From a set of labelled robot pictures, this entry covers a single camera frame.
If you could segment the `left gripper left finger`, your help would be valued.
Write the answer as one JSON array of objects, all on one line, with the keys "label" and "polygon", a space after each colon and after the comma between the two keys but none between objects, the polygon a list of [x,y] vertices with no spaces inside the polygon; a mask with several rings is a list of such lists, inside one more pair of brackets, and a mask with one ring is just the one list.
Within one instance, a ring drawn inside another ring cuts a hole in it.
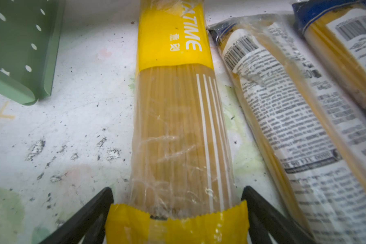
[{"label": "left gripper left finger", "polygon": [[112,189],[106,187],[41,243],[102,244],[106,235],[105,223],[112,204]]}]

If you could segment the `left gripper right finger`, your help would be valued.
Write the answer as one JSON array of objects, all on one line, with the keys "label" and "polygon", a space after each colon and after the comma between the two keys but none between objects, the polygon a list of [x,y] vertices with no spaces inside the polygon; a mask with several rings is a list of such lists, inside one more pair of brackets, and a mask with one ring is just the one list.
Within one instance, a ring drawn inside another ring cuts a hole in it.
[{"label": "left gripper right finger", "polygon": [[247,202],[249,235],[253,244],[314,244],[315,241],[293,221],[284,217],[251,186],[246,186],[242,201]]}]

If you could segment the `yellow spaghetti bag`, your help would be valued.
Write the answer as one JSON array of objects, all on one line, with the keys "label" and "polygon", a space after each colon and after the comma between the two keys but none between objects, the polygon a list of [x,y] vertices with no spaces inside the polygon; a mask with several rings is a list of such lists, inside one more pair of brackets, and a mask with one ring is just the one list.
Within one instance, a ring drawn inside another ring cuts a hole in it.
[{"label": "yellow spaghetti bag", "polygon": [[245,244],[203,1],[141,1],[130,201],[109,244]]}]

